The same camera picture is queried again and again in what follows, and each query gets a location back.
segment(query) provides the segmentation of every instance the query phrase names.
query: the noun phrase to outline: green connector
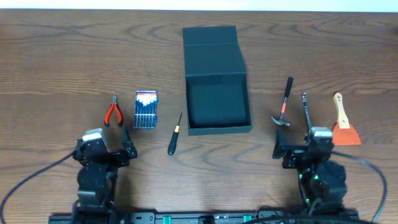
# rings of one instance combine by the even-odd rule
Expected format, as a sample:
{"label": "green connector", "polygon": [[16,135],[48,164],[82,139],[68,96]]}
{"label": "green connector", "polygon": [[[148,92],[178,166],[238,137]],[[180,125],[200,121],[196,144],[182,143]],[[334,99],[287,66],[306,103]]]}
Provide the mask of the green connector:
{"label": "green connector", "polygon": [[251,220],[251,215],[244,215],[243,216],[243,222],[245,223],[245,222],[248,222],[248,221],[250,221]]}
{"label": "green connector", "polygon": [[172,224],[172,217],[163,217],[163,224]]}

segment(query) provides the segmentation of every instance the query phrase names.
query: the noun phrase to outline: cream scraper handle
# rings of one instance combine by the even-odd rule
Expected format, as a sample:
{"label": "cream scraper handle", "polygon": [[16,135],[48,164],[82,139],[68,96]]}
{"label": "cream scraper handle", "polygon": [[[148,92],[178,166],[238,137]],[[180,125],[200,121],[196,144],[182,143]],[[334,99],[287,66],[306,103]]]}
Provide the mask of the cream scraper handle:
{"label": "cream scraper handle", "polygon": [[336,93],[333,97],[333,100],[335,101],[337,110],[336,122],[340,125],[340,128],[349,128],[349,121],[343,107],[343,96],[341,93]]}

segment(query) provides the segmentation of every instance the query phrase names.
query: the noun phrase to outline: orange scraper blade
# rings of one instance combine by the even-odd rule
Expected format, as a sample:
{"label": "orange scraper blade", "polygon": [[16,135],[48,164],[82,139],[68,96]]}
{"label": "orange scraper blade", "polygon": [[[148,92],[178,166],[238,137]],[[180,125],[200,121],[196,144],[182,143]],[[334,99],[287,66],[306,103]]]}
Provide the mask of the orange scraper blade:
{"label": "orange scraper blade", "polygon": [[349,125],[349,128],[340,128],[340,125],[336,123],[332,131],[333,144],[337,146],[352,146],[361,144],[361,139],[352,125]]}

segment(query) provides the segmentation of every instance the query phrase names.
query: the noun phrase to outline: black and yellow screwdriver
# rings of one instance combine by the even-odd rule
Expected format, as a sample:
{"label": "black and yellow screwdriver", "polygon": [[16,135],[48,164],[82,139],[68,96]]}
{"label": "black and yellow screwdriver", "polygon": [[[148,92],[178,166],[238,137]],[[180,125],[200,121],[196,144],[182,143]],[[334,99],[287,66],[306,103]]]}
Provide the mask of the black and yellow screwdriver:
{"label": "black and yellow screwdriver", "polygon": [[182,112],[180,114],[180,119],[178,120],[178,124],[175,126],[172,140],[170,141],[169,148],[167,149],[167,154],[172,156],[175,152],[175,148],[177,147],[177,139],[178,134],[180,132],[180,122],[181,122]]}

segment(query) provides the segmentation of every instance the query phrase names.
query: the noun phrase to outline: black hammer grip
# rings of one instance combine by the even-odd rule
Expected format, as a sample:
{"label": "black hammer grip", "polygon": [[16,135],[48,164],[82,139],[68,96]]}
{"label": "black hammer grip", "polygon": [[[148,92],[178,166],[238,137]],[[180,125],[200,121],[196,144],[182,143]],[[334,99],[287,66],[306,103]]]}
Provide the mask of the black hammer grip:
{"label": "black hammer grip", "polygon": [[293,85],[293,77],[288,77],[287,83],[286,83],[285,97],[289,97],[290,90],[292,89],[292,85]]}

